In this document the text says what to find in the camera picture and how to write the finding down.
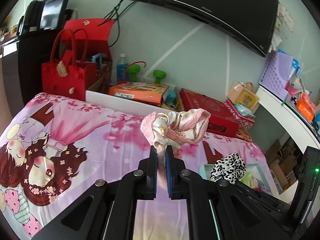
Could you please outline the pink cartoon bed sheet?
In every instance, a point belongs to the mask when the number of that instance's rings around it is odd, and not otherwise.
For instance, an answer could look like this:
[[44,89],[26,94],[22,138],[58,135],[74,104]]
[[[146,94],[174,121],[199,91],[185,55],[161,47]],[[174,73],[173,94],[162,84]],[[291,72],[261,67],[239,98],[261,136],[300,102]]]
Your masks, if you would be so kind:
[[[135,170],[149,156],[140,130],[149,113],[132,115],[133,103],[125,105],[120,112],[46,93],[27,103],[1,134],[1,225],[17,239],[32,239],[97,179],[110,183]],[[188,169],[208,163],[205,146],[214,157],[236,152],[249,168],[259,167],[249,171],[279,196],[258,145],[205,133],[179,150]],[[133,239],[188,239],[185,200],[170,200],[165,175],[157,180],[156,199],[138,202]]]

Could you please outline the black white leopard scrunchie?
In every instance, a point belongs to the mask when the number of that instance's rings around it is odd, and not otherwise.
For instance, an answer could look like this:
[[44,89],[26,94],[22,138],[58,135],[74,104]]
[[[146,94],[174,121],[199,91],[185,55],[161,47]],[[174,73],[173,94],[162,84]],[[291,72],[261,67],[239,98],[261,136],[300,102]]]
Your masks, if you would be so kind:
[[231,184],[241,179],[246,174],[246,164],[238,153],[231,153],[217,160],[210,172],[210,180],[217,182],[224,179]]

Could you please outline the orange flat box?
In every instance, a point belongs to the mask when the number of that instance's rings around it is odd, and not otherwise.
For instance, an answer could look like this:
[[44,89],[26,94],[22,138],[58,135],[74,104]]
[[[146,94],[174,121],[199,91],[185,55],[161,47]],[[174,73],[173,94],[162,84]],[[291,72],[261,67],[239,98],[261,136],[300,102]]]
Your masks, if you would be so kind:
[[109,88],[108,94],[124,99],[160,106],[168,85],[144,82],[120,82]]

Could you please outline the red white patterned box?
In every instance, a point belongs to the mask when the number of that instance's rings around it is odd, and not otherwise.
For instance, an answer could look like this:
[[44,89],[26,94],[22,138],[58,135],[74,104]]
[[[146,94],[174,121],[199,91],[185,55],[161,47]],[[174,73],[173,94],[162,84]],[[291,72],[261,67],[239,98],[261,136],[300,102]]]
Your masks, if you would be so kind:
[[255,120],[249,116],[242,116],[235,108],[230,100],[225,101],[225,106],[229,109],[231,114],[235,117],[239,124],[239,130],[247,132],[254,124]]

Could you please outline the green dumbbell left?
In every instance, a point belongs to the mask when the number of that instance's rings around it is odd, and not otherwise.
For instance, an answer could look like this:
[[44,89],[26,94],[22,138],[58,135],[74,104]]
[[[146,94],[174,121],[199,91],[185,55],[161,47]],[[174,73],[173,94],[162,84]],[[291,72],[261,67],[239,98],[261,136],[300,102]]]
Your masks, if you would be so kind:
[[129,82],[137,82],[137,73],[140,72],[140,65],[132,64],[127,67],[126,80]]

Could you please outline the black cabinet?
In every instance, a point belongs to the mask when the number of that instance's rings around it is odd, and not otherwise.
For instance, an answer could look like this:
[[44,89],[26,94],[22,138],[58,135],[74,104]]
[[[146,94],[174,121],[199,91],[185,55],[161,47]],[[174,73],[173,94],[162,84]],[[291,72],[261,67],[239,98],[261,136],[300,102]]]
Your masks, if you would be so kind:
[[69,0],[32,0],[20,19],[16,38],[1,46],[4,90],[11,115],[42,92],[41,64],[66,21]]

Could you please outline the light green cloth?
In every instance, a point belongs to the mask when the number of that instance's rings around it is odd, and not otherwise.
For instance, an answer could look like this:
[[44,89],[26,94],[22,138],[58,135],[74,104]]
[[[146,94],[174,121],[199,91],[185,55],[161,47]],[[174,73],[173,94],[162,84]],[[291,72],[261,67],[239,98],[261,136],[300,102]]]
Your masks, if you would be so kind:
[[246,172],[246,174],[239,179],[239,181],[252,189],[259,187],[258,181],[255,176],[253,176],[252,172]]

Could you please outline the white foam board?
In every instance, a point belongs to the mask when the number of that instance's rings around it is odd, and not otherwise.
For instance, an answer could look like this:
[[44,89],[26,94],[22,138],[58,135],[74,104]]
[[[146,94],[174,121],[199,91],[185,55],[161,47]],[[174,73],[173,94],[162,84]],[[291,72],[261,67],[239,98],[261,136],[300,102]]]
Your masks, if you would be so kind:
[[170,110],[108,94],[86,90],[86,102],[135,116],[145,117],[152,112],[169,113]]

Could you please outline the green dumbbell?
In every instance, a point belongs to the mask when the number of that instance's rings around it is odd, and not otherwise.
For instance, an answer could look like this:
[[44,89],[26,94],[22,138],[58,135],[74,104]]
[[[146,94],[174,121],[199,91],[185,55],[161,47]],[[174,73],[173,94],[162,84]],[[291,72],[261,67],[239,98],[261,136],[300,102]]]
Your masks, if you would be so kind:
[[140,65],[132,64],[127,67],[126,80],[129,82],[137,82],[137,73],[140,72]]
[[161,80],[166,78],[166,72],[162,71],[162,70],[154,70],[153,71],[153,76],[155,77],[155,83],[156,84],[160,84]]

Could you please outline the blue water bottle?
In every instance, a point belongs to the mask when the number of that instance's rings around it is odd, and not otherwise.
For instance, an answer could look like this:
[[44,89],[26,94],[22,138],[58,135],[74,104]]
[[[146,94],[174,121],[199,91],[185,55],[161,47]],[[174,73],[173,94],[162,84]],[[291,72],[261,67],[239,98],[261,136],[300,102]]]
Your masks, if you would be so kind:
[[116,66],[118,82],[126,81],[126,68],[128,65],[126,54],[120,54],[120,58]]

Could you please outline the teal rimmed white tray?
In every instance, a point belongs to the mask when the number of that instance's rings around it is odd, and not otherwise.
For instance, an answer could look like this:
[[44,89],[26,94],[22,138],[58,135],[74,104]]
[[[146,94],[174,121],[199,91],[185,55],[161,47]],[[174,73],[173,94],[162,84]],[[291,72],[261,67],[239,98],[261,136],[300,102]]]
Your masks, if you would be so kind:
[[[199,172],[202,178],[210,180],[210,173],[212,171],[213,164],[205,164],[200,167]],[[273,192],[269,186],[269,183],[263,173],[259,164],[247,164],[247,170],[244,177],[240,179],[242,183],[249,186],[252,189],[273,195]]]

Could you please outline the pink satin lace scrunchie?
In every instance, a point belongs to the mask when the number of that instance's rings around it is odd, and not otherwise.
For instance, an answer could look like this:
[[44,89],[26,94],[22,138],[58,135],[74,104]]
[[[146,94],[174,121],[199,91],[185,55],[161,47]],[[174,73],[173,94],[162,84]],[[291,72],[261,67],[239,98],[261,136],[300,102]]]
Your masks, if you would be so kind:
[[149,144],[163,151],[167,146],[179,150],[184,144],[195,144],[203,139],[210,119],[204,109],[191,109],[187,112],[152,112],[140,126]]

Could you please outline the large red gift box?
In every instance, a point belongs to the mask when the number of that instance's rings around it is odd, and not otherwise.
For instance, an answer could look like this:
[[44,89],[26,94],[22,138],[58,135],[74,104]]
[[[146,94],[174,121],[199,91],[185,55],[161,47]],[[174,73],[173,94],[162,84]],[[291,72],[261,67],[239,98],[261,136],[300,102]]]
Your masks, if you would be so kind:
[[180,90],[180,98],[185,111],[202,108],[210,113],[207,132],[236,137],[239,124],[223,102],[184,88]]

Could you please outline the white shelf unit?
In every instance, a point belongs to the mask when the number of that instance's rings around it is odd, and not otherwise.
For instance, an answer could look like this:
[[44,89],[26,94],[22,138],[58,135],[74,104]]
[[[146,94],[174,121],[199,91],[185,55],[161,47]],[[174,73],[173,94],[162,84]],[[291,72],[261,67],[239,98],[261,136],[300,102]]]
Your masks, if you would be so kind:
[[308,146],[319,149],[319,139],[300,114],[288,105],[282,105],[281,101],[263,86],[259,86],[256,95],[260,98],[260,105],[280,123],[302,152]]

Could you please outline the red open gift box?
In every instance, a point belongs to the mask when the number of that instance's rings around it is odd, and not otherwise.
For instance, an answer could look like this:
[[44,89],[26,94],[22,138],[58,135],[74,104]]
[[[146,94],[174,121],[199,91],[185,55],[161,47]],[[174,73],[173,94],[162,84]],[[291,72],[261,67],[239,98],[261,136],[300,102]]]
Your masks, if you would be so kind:
[[64,28],[75,32],[77,55],[82,56],[83,46],[87,43],[85,59],[97,64],[99,84],[93,86],[93,90],[106,93],[111,81],[112,56],[108,44],[108,38],[113,27],[114,20],[104,18],[84,18],[68,20]]

